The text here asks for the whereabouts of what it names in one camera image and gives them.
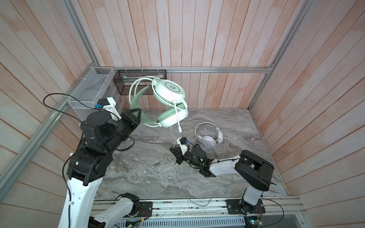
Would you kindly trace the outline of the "green headphones with cable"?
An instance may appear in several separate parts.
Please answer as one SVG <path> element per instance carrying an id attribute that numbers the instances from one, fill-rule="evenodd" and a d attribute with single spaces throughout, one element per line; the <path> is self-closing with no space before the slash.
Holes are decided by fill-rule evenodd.
<path id="1" fill-rule="evenodd" d="M 178 124 L 178 130 L 181 133 L 180 121 L 185 119 L 189 114 L 184 89 L 173 81 L 157 76 L 139 78 L 132 83 L 129 89 L 128 100 L 130 110 L 140 107 L 139 99 L 148 89 L 152 89 L 153 96 L 158 102 L 165 105 L 167 110 L 159 115 L 156 120 L 147 117 L 144 112 L 141 112 L 141 123 L 152 128 L 171 128 L 172 125 Z"/>

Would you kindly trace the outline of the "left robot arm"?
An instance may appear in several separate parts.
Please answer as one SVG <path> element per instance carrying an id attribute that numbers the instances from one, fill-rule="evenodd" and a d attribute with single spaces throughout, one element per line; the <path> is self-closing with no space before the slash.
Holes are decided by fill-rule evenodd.
<path id="1" fill-rule="evenodd" d="M 68 161 L 67 196 L 60 228 L 111 228 L 123 217 L 143 222 L 152 215 L 152 202 L 140 202 L 139 197 L 124 193 L 104 212 L 92 216 L 96 192 L 113 161 L 113 153 L 139 126 L 140 108 L 125 110 L 116 120 L 106 110 L 91 113 L 80 124 L 84 137 Z"/>

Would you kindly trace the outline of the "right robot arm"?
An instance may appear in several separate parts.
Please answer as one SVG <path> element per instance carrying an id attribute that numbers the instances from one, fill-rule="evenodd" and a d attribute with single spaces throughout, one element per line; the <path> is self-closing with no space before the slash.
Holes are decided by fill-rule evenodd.
<path id="1" fill-rule="evenodd" d="M 230 214 L 265 213 L 261 196 L 273 184 L 271 180 L 274 172 L 274 166 L 269 161 L 248 150 L 243 150 L 240 155 L 228 159 L 209 159 L 199 145 L 194 145 L 192 149 L 187 145 L 175 146 L 169 151 L 175 156 L 177 164 L 187 162 L 194 169 L 198 169 L 205 178 L 239 174 L 248 182 L 249 187 L 244 191 L 238 205 L 227 205 Z"/>

